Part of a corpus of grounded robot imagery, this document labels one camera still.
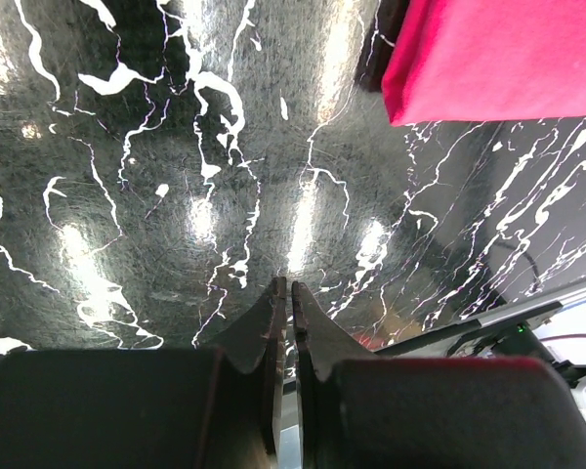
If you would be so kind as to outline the red t-shirt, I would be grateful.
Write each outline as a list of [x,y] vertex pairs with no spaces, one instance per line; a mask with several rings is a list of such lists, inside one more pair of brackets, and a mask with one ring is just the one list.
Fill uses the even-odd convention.
[[394,126],[586,115],[586,1],[412,1],[382,79]]

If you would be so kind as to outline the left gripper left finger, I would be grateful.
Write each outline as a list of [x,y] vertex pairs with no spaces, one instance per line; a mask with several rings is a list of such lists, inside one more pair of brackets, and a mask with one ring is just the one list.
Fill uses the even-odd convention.
[[273,468],[286,281],[197,349],[18,352],[0,362],[0,468]]

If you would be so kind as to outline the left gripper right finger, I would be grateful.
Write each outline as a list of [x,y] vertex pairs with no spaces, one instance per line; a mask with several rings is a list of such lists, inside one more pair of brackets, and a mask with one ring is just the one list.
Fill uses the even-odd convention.
[[292,285],[306,468],[586,468],[586,422],[537,358],[382,358]]

